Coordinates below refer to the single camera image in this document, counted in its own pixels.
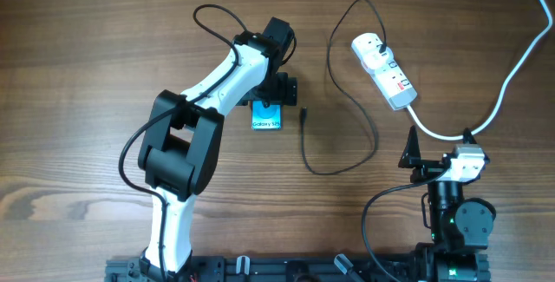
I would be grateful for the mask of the teal Galaxy smartphone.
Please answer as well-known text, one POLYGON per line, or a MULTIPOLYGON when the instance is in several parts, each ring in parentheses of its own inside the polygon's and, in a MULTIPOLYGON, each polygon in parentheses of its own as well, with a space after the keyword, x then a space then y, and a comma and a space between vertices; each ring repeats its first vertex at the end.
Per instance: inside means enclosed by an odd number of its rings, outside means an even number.
POLYGON ((265 107, 261 101, 252 103, 251 128, 253 130, 279 130, 282 127, 281 106, 265 107))

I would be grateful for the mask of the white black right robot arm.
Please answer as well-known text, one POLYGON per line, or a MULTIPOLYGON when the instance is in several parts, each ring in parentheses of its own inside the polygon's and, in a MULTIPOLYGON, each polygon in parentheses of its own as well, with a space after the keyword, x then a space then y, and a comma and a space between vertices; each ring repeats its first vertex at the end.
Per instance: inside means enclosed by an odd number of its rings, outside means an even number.
POLYGON ((462 143, 439 161, 421 158, 417 130, 411 127, 398 167, 412 171, 410 182, 374 195, 362 211, 362 239, 369 253, 369 277, 379 281, 489 281, 489 262, 483 253, 497 217, 494 206, 481 198, 466 198, 463 187, 480 178, 490 162, 469 130, 462 143), (431 242, 412 252, 377 255, 367 235, 367 214, 382 196, 416 187, 421 196, 423 225, 431 242))

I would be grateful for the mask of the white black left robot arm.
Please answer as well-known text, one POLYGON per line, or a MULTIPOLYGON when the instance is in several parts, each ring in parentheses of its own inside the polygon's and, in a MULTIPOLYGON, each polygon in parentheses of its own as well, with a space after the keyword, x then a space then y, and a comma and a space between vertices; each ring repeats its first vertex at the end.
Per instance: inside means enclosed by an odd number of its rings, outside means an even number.
POLYGON ((263 32, 243 28, 225 44, 228 55, 202 81, 157 95, 118 160, 123 182, 153 198, 151 239, 139 257, 140 274, 151 281, 193 280, 194 205, 218 164, 225 117, 255 102, 297 104, 297 80, 281 71, 297 46, 289 23, 273 17, 263 32))

